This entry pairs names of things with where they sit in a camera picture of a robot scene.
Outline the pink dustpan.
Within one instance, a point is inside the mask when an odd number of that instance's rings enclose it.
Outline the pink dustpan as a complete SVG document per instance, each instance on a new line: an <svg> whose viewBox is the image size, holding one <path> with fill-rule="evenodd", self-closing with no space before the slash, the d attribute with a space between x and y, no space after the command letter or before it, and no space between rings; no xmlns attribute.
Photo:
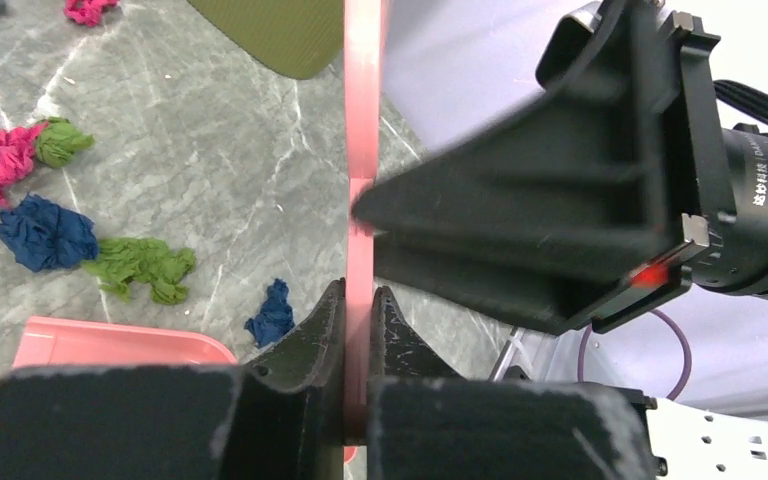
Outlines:
<svg viewBox="0 0 768 480"><path fill-rule="evenodd" d="M12 366L236 362L227 347L199 333L34 316L26 322Z"/></svg>

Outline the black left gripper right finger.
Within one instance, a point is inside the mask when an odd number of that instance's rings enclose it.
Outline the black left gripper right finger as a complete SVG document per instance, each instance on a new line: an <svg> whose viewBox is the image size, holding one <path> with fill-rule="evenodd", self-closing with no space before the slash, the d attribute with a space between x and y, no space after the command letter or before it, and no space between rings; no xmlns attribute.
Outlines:
<svg viewBox="0 0 768 480"><path fill-rule="evenodd" d="M370 377L460 378L408 323L389 287L376 290L370 320Z"/></svg>

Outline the pink hand brush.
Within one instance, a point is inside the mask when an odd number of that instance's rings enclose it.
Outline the pink hand brush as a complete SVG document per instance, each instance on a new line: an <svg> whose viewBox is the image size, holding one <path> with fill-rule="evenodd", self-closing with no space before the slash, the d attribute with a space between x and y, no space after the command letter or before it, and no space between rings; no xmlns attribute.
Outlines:
<svg viewBox="0 0 768 480"><path fill-rule="evenodd" d="M374 182L378 172L382 55L389 3L344 3L345 141L349 202ZM348 221L345 272L344 443L364 441L374 299L373 233Z"/></svg>

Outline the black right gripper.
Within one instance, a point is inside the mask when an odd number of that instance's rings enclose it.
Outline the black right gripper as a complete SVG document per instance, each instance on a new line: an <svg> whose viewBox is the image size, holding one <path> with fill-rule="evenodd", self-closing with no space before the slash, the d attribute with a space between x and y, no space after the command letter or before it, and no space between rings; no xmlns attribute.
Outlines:
<svg viewBox="0 0 768 480"><path fill-rule="evenodd" d="M552 335L612 330L692 285L768 301L768 95L712 77L700 18L651 21L631 1L566 15L536 70L548 91L366 190L352 214L387 232L376 277ZM596 283L594 245L666 235Z"/></svg>

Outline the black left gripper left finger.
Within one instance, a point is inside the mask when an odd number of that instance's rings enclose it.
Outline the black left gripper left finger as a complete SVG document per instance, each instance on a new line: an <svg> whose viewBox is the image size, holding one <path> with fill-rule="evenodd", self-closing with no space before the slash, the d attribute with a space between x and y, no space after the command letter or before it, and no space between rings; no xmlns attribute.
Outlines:
<svg viewBox="0 0 768 480"><path fill-rule="evenodd" d="M270 385L305 385L320 371L341 372L345 330L345 280L328 284L310 314L245 366Z"/></svg>

